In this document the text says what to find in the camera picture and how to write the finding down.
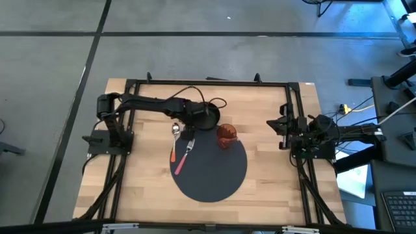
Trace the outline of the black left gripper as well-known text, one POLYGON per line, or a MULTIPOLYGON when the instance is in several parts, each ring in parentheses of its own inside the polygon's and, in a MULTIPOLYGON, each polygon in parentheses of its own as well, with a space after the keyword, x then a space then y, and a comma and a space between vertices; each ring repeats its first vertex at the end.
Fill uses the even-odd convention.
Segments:
POLYGON ((192 140, 196 130, 211 128, 209 112, 205 104, 185 102, 184 111, 179 115, 179 121, 184 124, 180 139, 192 140))

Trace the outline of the black bowl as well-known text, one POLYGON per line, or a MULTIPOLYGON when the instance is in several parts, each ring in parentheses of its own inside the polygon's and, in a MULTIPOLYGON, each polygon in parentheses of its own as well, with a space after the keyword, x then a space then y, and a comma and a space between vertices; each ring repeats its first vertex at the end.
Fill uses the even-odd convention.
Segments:
POLYGON ((220 119, 219 108, 213 103, 200 103, 191 112, 191 125, 196 129, 207 131, 213 129, 220 119))

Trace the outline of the spoon with orange handle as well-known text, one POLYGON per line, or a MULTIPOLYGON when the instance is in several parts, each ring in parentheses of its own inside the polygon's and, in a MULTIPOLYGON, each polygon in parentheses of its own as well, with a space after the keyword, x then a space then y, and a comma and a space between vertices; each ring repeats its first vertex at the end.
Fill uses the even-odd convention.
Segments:
POLYGON ((170 155, 170 162, 174 163, 176 161, 176 141, 178 136, 181 133, 181 128, 179 126, 178 123, 173 123, 172 124, 172 135, 173 135, 173 144, 172 144, 172 151, 171 151, 171 155, 170 155))

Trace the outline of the orange translucent cup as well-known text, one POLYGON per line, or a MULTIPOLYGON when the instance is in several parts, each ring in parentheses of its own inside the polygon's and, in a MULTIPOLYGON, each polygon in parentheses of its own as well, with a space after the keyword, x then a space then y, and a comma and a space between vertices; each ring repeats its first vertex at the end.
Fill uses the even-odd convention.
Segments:
POLYGON ((233 125, 228 123, 223 123, 218 126, 216 136, 217 144, 222 150, 228 149, 232 143, 238 140, 237 130, 233 125))

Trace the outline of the fork with pink handle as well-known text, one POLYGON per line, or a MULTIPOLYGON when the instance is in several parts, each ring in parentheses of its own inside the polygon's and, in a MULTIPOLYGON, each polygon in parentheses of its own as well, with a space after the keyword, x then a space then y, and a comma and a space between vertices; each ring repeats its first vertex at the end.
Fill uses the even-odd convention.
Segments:
POLYGON ((184 155, 183 155, 183 157, 181 158, 181 160, 180 160, 180 162, 179 162, 179 164, 178 164, 178 166, 177 166, 177 168, 176 168, 176 170, 175 170, 175 172, 174 172, 174 174, 175 175, 179 175, 180 174, 180 172, 181 172, 181 169, 182 169, 182 167, 183 167, 183 165, 184 165, 184 163, 185 163, 185 161, 186 161, 186 158, 187 158, 187 155, 189 154, 189 152, 193 149, 193 147, 194 147, 194 143, 195 143, 195 139, 192 139, 192 140, 190 140, 189 142, 188 142, 188 144, 187 144, 187 148, 186 148, 186 151, 185 151, 185 153, 184 153, 184 155))

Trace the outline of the white box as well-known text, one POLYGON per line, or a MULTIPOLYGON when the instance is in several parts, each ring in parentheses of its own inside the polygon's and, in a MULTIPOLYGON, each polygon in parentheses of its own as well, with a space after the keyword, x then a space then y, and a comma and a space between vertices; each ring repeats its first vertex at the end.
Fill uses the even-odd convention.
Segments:
POLYGON ((337 184, 339 189, 357 198, 364 199, 368 171, 369 166, 366 164, 345 172, 337 172, 337 184))

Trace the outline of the black crossbar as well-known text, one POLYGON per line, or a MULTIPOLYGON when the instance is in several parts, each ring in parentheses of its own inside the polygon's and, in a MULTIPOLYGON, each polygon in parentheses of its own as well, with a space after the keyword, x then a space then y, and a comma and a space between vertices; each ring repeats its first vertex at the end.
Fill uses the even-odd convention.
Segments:
MULTIPOLYGON (((112 223, 139 223, 137 229, 186 229, 198 230, 208 233, 216 231, 273 231, 281 234, 283 226, 271 225, 236 225, 236 224, 182 224, 182 223, 158 223, 158 222, 117 222, 113 219, 81 220, 75 219, 67 222, 51 222, 41 224, 25 224, 18 226, 1 226, 0 234, 83 234, 101 231, 103 224, 112 223)), ((320 234, 405 234, 392 231, 381 231, 375 229, 363 229, 349 225, 328 225, 310 223, 302 228, 318 229, 320 234)))

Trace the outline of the small black desk object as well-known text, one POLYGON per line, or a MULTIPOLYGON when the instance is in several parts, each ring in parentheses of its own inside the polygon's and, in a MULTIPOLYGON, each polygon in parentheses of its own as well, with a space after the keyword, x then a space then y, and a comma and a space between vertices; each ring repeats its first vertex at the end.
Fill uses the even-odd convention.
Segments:
POLYGON ((395 111, 397 111, 399 108, 401 108, 401 106, 394 102, 394 101, 390 101, 385 108, 385 112, 390 115, 392 113, 394 113, 395 111))

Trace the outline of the grey side desk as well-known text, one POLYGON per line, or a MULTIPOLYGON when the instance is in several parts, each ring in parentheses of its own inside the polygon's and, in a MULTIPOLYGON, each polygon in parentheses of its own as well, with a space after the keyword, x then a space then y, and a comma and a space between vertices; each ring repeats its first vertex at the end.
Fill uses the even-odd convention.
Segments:
MULTIPOLYGON (((373 77, 371 82, 376 115, 380 117, 378 122, 388 116, 385 108, 390 101, 402 106, 410 100, 403 91, 405 86, 401 89, 390 89, 384 85, 381 77, 373 77)), ((377 229, 394 231, 382 198, 383 192, 416 191, 416 151, 410 150, 398 139, 400 135, 413 131, 415 127, 414 104, 409 104, 381 124, 382 132, 387 138, 380 145, 383 160, 370 162, 376 198, 377 229)))

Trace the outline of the black triangular desk object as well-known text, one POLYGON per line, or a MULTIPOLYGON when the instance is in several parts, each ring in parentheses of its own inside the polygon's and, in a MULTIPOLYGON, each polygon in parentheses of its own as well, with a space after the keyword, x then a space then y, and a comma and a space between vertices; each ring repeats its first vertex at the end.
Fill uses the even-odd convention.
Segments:
POLYGON ((404 133, 398 137, 410 150, 416 151, 416 127, 409 133, 404 133))

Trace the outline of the black pole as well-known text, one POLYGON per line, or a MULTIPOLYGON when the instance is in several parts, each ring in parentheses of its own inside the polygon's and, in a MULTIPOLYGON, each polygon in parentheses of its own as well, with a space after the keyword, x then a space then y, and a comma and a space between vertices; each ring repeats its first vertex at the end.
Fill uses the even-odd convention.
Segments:
MULTIPOLYGON (((410 61, 390 76, 381 76, 381 79, 388 88, 398 89, 403 82, 406 82, 414 75, 416 75, 416 59, 410 61)), ((347 85, 371 87, 372 82, 370 79, 349 79, 347 85)))

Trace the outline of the grey chair base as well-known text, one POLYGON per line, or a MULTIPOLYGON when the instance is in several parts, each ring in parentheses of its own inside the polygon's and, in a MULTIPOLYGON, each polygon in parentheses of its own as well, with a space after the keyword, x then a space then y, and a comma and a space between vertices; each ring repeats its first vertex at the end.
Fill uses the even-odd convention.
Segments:
MULTIPOLYGON (((0 135, 1 135, 6 128, 6 124, 2 119, 0 119, 0 125, 1 125, 1 129, 0 129, 0 135)), ((16 155, 23 155, 25 153, 25 150, 17 146, 13 146, 11 144, 7 144, 5 142, 0 141, 0 156, 2 155, 3 152, 13 153, 16 155)))

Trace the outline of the black metal table frame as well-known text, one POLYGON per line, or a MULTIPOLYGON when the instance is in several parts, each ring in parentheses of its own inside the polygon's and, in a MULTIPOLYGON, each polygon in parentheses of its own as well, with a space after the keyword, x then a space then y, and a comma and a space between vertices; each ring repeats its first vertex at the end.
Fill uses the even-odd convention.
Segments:
POLYGON ((202 98, 220 104, 222 123, 234 125, 248 158, 245 179, 230 197, 214 203, 185 196, 174 182, 168 159, 172 120, 163 114, 138 111, 125 122, 135 133, 122 181, 101 210, 103 218, 120 222, 183 223, 206 226, 301 226, 325 222, 312 196, 301 186, 281 137, 267 125, 278 118, 282 104, 292 101, 296 114, 321 112, 312 83, 253 81, 139 81, 133 90, 143 96, 202 98))

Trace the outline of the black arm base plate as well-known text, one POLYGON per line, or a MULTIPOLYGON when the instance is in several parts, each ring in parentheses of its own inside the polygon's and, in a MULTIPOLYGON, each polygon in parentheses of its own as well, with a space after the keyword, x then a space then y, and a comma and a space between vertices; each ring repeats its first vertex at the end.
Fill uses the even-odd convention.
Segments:
POLYGON ((134 133, 112 133, 108 130, 94 130, 90 136, 82 136, 88 143, 88 153, 93 155, 126 155, 130 154, 134 133))
POLYGON ((296 159, 334 159, 335 142, 325 143, 291 142, 291 153, 296 159))

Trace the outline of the silver bracket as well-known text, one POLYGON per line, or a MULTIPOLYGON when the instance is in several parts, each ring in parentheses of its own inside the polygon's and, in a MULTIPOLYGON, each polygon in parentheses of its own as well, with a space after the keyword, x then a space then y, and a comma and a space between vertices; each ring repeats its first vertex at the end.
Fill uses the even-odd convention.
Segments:
POLYGON ((139 223, 112 223, 112 224, 103 224, 102 231, 105 234, 114 234, 117 230, 122 229, 137 229, 139 228, 139 223))
POLYGON ((281 234, 320 234, 320 231, 308 227, 283 226, 281 234))

